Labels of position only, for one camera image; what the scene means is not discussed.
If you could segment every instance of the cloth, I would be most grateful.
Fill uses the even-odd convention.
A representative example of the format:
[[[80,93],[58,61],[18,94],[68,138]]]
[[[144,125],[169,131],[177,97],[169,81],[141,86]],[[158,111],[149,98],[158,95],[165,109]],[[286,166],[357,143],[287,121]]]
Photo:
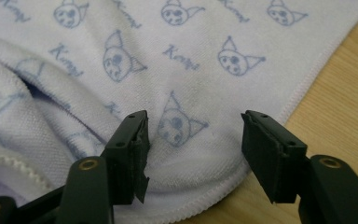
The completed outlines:
[[[241,113],[285,123],[356,22],[352,0],[0,0],[0,195],[63,185],[145,109],[145,204],[115,220],[194,216],[249,172]]]

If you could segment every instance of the wooden surface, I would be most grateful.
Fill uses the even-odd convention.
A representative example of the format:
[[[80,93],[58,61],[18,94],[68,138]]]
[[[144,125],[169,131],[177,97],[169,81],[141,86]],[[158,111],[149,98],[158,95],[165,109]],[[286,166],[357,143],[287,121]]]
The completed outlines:
[[[334,53],[286,128],[308,146],[358,174],[358,24]],[[295,204],[271,204],[249,175],[220,203],[181,223],[300,223]]]

